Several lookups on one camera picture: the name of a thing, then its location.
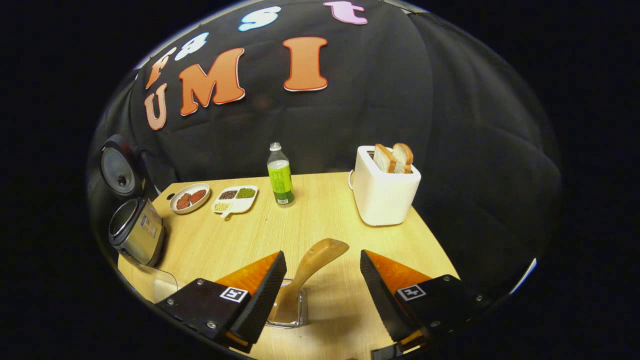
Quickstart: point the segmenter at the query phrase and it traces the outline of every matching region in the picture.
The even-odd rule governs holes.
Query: black background
[[[4,46],[16,60],[3,69],[15,112],[5,118],[8,157],[17,160],[7,166],[7,203],[24,212],[9,218],[4,310],[7,343],[19,357],[216,358],[118,282],[87,225],[83,176],[93,129],[118,82],[163,40],[229,3],[33,4],[5,14],[15,27],[5,23]],[[566,190],[562,226],[544,262],[500,313],[440,355],[630,351],[638,330],[630,297],[636,282],[627,280],[637,274],[630,225],[638,219],[638,131],[625,67],[632,22],[623,15],[630,10],[604,2],[416,4],[486,43],[529,82],[556,130]]]

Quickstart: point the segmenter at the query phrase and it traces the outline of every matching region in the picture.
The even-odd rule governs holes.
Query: green label
[[[291,168],[289,165],[283,168],[268,168],[269,178],[271,178],[271,186],[276,193],[285,193],[292,190],[291,184]]]

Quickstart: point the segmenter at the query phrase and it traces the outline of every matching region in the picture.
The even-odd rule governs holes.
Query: white toaster
[[[420,172],[413,165],[411,174],[383,172],[373,162],[374,149],[375,146],[358,147],[353,184],[349,184],[360,218],[371,226],[401,224],[418,190]]]

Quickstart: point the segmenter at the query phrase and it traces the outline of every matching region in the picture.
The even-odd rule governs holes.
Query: orange letter
[[[151,85],[153,85],[153,83],[156,82],[156,80],[158,80],[158,78],[160,77],[160,69],[166,65],[166,62],[169,61],[169,55],[173,54],[176,49],[177,47],[174,47],[173,49],[169,50],[168,53],[164,54],[163,57],[158,59],[154,66],[151,67],[151,75],[149,75],[149,82],[147,83],[145,89],[148,89]]]
[[[202,106],[209,106],[209,99],[216,88],[213,103],[216,105],[240,100],[244,97],[244,89],[238,85],[238,59],[244,54],[244,49],[237,48],[225,51],[218,55],[211,65],[208,74],[205,74],[198,64],[194,64],[180,73],[182,80],[182,109],[180,114],[186,116],[198,110],[198,103],[193,100],[193,95]]]
[[[164,101],[164,91],[166,84],[160,85],[156,94],[158,95],[158,108],[160,108],[160,116],[154,114],[154,94],[147,96],[145,99],[145,108],[147,109],[147,121],[153,130],[160,130],[166,122],[166,102]]]
[[[282,45],[291,51],[291,72],[284,82],[288,91],[311,91],[326,88],[328,82],[320,75],[320,48],[325,38],[301,37],[285,40]]]

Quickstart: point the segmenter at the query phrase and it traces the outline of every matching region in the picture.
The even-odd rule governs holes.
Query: bread slice
[[[413,153],[411,152],[411,149],[409,149],[409,146],[403,143],[395,144],[393,156],[396,159],[396,167],[394,168],[394,172],[396,174],[411,173]]]
[[[393,173],[396,168],[396,159],[394,155],[384,146],[377,143],[373,150],[373,162],[383,172]]]

